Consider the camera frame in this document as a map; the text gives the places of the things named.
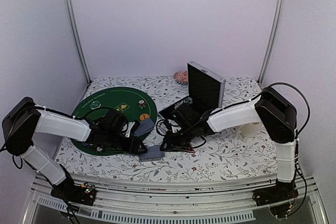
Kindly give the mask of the blue playing card deck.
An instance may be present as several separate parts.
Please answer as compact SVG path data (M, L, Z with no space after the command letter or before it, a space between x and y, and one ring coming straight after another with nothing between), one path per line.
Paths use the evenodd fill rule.
M159 161L165 156L159 145L149 146L146 153L139 156L139 162Z

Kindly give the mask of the single playing card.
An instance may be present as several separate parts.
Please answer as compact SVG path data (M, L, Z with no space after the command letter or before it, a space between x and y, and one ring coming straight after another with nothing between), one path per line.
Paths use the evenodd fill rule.
M154 126L155 124L150 118L145 119L140 122L139 127L135 131L135 135L140 137L142 135L150 133L153 130Z

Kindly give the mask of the orange big blind button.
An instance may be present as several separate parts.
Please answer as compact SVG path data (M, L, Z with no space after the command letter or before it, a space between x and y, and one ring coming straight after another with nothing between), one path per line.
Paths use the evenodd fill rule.
M149 119L149 118L150 118L150 116L146 113L143 113L143 114L140 115L140 120L141 121L144 121L144 120Z

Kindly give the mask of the green and red chip stack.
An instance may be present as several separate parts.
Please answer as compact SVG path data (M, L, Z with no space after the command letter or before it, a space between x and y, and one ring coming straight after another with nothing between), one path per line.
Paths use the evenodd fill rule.
M93 149L99 154L104 152L104 148L102 146L97 145Z

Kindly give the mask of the small green chip stack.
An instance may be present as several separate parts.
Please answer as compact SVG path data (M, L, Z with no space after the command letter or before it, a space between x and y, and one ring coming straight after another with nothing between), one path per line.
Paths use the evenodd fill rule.
M146 103L145 100L139 100L139 101L138 101L138 106L139 106L139 108L142 110L142 109L145 109L145 108L146 108L147 103Z

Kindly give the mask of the clear dealer button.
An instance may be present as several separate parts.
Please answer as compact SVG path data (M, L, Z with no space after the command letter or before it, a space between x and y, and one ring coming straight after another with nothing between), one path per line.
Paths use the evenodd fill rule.
M101 103L99 101L92 101L90 103L90 109L95 110L101 107Z

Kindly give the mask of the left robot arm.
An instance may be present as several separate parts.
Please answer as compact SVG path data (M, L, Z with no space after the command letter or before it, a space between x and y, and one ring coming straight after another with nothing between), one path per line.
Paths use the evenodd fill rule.
M81 117L71 116L38 106L32 98L24 97L2 121L4 144L1 151L20 157L67 200L75 199L78 191L88 194L91 189L75 185L66 169L34 144L33 135L46 133L121 153L145 154L147 149L143 141L135 135L140 123L131 124L116 109L104 107L103 110L104 116L91 120L88 117L92 111Z

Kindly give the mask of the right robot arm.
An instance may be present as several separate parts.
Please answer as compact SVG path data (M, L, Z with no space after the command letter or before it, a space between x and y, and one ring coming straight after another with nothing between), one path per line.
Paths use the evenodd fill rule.
M249 100L223 108L201 112L194 103L174 104L160 114L167 132L160 150L187 151L196 137L213 135L231 127L261 123L275 143L277 179L271 190L276 201L284 200L294 189L298 162L298 141L302 129L297 128L297 110L274 89L276 83L264 88Z

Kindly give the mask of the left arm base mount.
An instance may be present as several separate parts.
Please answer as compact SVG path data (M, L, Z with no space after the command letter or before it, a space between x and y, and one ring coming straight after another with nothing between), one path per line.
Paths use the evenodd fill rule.
M94 184L85 182L76 185L73 180L64 180L59 185L53 185L50 194L66 202L93 206L97 191Z

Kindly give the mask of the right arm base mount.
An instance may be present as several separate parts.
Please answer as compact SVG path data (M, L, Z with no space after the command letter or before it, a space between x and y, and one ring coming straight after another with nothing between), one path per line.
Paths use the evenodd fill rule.
M286 201L284 204L274 205L269 208L270 213L274 217L285 218L291 213L298 196L299 193L294 181L283 183L276 180L274 186L254 190L252 199L257 206L271 205Z

